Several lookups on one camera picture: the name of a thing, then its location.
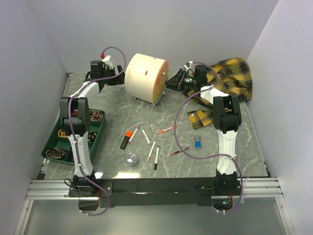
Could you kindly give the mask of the dark red pen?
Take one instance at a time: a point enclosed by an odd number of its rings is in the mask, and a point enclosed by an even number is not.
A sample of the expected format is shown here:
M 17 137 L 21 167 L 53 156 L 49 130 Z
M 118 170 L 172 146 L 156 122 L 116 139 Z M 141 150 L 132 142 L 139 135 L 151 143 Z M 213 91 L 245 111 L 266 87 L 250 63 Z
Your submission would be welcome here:
M 183 150 L 175 151 L 175 152 L 171 153 L 171 154 L 169 155 L 169 157 L 172 157 L 172 156 L 174 156 L 174 155 L 176 155 L 176 154 L 178 154 L 178 153 L 181 153 L 181 152 L 183 152 L 183 151 L 186 151 L 186 150 L 188 150 L 188 149 L 190 149 L 190 147 L 186 147 L 186 148 L 184 148 Z

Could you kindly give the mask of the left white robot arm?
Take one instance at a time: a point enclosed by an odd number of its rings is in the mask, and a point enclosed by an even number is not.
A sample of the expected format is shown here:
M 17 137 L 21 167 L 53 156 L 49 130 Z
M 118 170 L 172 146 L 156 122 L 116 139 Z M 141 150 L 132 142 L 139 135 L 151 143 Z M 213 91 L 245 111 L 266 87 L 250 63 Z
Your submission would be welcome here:
M 60 99 L 60 123 L 70 141 L 74 157 L 76 177 L 91 177 L 94 168 L 88 149 L 88 133 L 91 127 L 89 101 L 98 95 L 105 85 L 121 85 L 124 83 L 125 67 L 114 66 L 108 62 L 96 60 L 90 63 L 90 72 L 83 85 L 71 96 Z

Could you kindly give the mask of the orange red pen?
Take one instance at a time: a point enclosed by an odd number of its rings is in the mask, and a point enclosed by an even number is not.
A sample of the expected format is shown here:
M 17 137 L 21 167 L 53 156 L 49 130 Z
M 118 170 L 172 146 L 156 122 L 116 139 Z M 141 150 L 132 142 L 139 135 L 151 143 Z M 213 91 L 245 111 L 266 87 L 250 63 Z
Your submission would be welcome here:
M 160 134 L 162 134 L 162 133 L 164 133 L 164 132 L 170 131 L 170 130 L 176 128 L 176 127 L 179 127 L 179 124 L 178 124 L 178 125 L 173 125 L 173 126 L 168 127 L 168 128 L 166 128 L 166 129 L 163 129 L 163 130 L 157 132 L 157 135 L 160 135 Z

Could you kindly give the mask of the round drawer organizer box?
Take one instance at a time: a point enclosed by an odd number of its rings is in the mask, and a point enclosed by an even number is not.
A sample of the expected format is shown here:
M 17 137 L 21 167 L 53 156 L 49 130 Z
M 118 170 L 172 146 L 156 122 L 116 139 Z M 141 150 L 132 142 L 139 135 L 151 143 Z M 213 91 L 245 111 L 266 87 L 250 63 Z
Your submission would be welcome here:
M 156 106 L 164 94 L 169 75 L 167 60 L 137 53 L 130 60 L 125 73 L 126 93 Z

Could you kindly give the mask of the blue glue stick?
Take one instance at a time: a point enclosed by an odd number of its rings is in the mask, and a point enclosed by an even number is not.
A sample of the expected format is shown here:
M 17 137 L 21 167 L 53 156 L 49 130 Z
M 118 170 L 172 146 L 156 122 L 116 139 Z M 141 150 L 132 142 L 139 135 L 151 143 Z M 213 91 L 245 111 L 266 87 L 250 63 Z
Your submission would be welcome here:
M 201 137 L 199 135 L 194 136 L 195 148 L 201 148 Z

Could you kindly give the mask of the pink cap marker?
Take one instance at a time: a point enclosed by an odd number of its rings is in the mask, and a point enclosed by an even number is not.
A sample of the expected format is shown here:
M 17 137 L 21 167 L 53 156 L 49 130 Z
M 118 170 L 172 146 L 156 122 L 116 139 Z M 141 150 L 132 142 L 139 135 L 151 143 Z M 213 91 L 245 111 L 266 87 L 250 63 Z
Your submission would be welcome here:
M 154 150 L 154 147 L 155 147 L 156 143 L 157 143 L 157 141 L 154 141 L 154 142 L 153 142 L 152 147 L 151 147 L 151 149 L 150 149 L 150 151 L 149 151 L 149 154 L 148 154 L 148 157 L 147 157 L 146 162 L 149 162 L 149 161 L 150 161 L 151 156 L 152 156 L 152 152 L 153 152 L 153 150 Z

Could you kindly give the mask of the black cap marker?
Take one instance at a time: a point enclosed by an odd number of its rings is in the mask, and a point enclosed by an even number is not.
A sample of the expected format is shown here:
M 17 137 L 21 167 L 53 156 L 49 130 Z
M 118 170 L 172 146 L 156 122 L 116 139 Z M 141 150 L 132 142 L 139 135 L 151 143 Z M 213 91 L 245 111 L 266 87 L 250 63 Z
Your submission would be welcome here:
M 157 148 L 156 148 L 156 158 L 155 158 L 155 163 L 154 163 L 154 170 L 157 170 L 158 160 L 159 160 L 159 153 L 160 153 L 160 147 L 157 146 Z

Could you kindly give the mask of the clear tape roll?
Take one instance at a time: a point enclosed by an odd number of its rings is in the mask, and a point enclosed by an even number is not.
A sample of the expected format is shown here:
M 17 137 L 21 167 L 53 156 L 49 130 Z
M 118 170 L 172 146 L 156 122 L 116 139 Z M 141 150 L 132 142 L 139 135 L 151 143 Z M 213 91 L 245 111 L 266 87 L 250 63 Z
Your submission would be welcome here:
M 126 163 L 128 167 L 135 167 L 138 164 L 138 158 L 134 153 L 128 153 L 126 156 Z

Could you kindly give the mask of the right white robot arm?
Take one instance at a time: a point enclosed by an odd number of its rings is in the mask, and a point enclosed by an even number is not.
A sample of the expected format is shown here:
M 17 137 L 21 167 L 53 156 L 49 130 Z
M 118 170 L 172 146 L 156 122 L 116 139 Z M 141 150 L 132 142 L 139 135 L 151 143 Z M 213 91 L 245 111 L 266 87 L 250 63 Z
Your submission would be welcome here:
M 211 66 L 197 62 L 194 75 L 190 76 L 192 64 L 193 62 L 186 63 L 184 68 L 165 82 L 165 86 L 177 92 L 194 91 L 188 101 L 199 95 L 201 101 L 212 105 L 213 125 L 219 139 L 216 173 L 219 180 L 214 183 L 214 189 L 216 193 L 225 195 L 231 190 L 231 181 L 237 180 L 235 142 L 242 123 L 239 98 L 235 94 L 226 94 L 217 89 L 222 80 Z

